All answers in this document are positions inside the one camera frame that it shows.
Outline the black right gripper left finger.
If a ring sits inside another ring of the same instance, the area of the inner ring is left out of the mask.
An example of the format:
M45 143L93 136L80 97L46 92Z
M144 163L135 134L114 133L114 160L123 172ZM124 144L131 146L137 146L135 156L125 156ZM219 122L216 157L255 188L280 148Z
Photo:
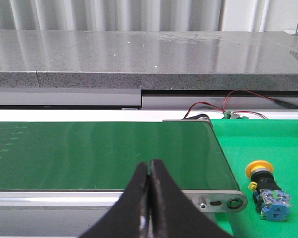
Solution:
M81 238L147 238L149 234L148 166L141 162L110 210Z

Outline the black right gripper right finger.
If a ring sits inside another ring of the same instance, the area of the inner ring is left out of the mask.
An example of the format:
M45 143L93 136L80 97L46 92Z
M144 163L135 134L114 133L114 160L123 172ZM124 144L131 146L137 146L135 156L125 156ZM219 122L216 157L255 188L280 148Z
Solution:
M164 162L150 163L150 202L155 238L230 238L201 213L172 179Z

